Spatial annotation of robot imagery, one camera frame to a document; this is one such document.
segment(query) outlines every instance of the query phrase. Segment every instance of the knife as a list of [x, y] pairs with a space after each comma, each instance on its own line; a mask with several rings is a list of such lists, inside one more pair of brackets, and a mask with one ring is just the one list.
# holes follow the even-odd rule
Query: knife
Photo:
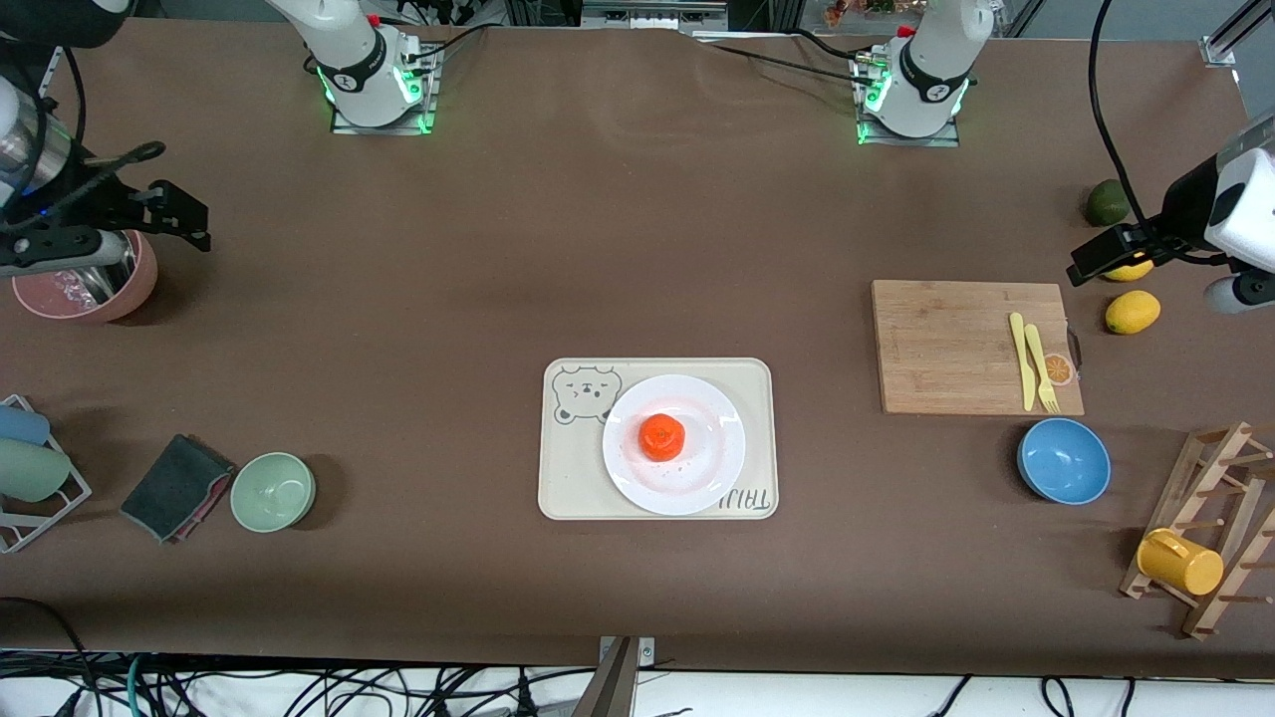
[[1026, 338], [1023, 334], [1023, 314], [1010, 314], [1010, 330], [1014, 332], [1014, 350], [1019, 353], [1019, 374], [1023, 375], [1023, 410], [1031, 411], [1035, 403], [1035, 374], [1028, 364]]

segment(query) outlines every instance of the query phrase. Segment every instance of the lemon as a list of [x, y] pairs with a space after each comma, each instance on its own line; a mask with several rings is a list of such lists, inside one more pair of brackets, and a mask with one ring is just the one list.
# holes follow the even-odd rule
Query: lemon
[[1142, 262], [1141, 264], [1135, 264], [1132, 267], [1121, 267], [1118, 269], [1112, 269], [1103, 274], [1103, 278], [1111, 279], [1113, 282], [1131, 282], [1137, 281], [1146, 274], [1151, 273], [1155, 268], [1154, 262]]
[[1112, 333], [1137, 333], [1160, 318], [1160, 301], [1145, 291], [1121, 295], [1107, 307], [1107, 328]]

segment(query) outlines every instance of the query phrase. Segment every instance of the green lime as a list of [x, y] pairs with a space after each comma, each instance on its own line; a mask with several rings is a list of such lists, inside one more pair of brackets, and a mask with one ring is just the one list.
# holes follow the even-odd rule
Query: green lime
[[1085, 221], [1095, 227], [1109, 227], [1128, 216], [1128, 199], [1118, 180], [1107, 180], [1095, 186], [1085, 200]]

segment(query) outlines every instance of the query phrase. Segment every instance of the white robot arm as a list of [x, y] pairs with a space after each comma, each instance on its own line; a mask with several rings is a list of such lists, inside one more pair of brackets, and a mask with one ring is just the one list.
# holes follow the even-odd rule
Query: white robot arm
[[914, 36], [884, 46], [889, 74], [866, 110], [901, 137], [941, 130], [959, 108], [993, 22], [991, 0], [931, 0]]
[[388, 125], [422, 102], [413, 56], [421, 42], [376, 26], [358, 0], [266, 0], [297, 28], [337, 110], [365, 128]]

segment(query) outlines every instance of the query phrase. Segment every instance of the table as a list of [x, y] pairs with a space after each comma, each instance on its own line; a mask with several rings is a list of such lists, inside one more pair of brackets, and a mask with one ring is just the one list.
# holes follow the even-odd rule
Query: table
[[[1103, 52], [1158, 207], [1244, 122], [1239, 94], [1190, 43]], [[166, 142], [124, 176], [205, 202], [214, 251], [157, 241], [158, 291], [124, 325], [0, 305], [0, 385], [96, 491], [0, 584], [97, 649], [590, 663], [598, 635], [645, 634], [680, 667], [1269, 675], [1269, 611], [1197, 643], [1172, 601], [1116, 592], [1184, 431], [1271, 417], [1275, 311], [1209, 314], [1215, 270], [1154, 272], [1164, 316], [1137, 337], [1100, 332], [1121, 287], [1063, 290], [1114, 458], [1094, 504], [1024, 487], [1029, 421], [881, 413], [871, 279], [1066, 285], [1095, 233], [1077, 202], [1112, 170], [1085, 54], [991, 42], [961, 147], [910, 151], [856, 145], [836, 80], [672, 32], [501, 29], [449, 60], [433, 135], [349, 138], [288, 26], [130, 20], [80, 54], [87, 143]], [[766, 361], [778, 513], [546, 519], [541, 376], [562, 356]], [[116, 509], [175, 432], [240, 464], [305, 457], [314, 512], [259, 536], [223, 504], [156, 546]], [[0, 615], [6, 643], [60, 646]]]

